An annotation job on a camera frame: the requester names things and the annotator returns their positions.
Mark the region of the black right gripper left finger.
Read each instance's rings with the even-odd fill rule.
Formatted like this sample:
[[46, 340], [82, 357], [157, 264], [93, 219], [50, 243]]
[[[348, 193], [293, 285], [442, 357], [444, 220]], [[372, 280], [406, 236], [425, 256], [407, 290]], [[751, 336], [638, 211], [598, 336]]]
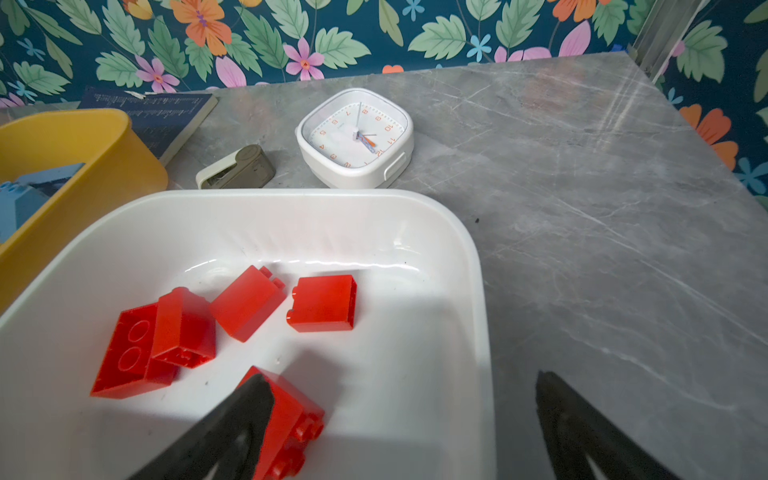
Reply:
[[256, 374], [235, 389], [133, 479], [251, 479], [275, 398]]

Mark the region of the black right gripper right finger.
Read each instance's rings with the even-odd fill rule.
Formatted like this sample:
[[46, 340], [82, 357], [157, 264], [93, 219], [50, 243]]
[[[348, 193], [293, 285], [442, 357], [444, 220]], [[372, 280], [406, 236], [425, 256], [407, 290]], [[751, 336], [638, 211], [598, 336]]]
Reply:
[[540, 371], [536, 406], [547, 453], [558, 479], [675, 479], [583, 396], [553, 372]]

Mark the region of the red lego bottom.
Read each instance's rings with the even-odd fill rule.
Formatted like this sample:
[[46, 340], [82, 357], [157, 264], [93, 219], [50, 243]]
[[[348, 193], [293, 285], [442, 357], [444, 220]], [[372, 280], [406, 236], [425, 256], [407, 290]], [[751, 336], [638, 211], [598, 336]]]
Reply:
[[254, 479], [286, 479], [302, 469], [307, 446], [324, 429], [324, 410], [283, 377], [252, 366], [242, 386], [252, 376], [266, 377], [275, 403], [260, 450]]

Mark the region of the red lego small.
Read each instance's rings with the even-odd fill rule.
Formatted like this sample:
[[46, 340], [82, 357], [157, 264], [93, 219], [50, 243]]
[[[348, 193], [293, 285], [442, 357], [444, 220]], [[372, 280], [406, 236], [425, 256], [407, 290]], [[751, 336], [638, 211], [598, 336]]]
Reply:
[[210, 304], [217, 323], [245, 343], [286, 299], [285, 284], [266, 268], [249, 266]]

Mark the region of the light blue lego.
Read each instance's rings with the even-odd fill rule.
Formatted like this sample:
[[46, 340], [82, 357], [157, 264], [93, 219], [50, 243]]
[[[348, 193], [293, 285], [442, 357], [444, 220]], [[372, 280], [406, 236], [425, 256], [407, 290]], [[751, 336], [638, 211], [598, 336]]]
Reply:
[[1, 184], [1, 242], [9, 240], [84, 163], [71, 164], [20, 176]]

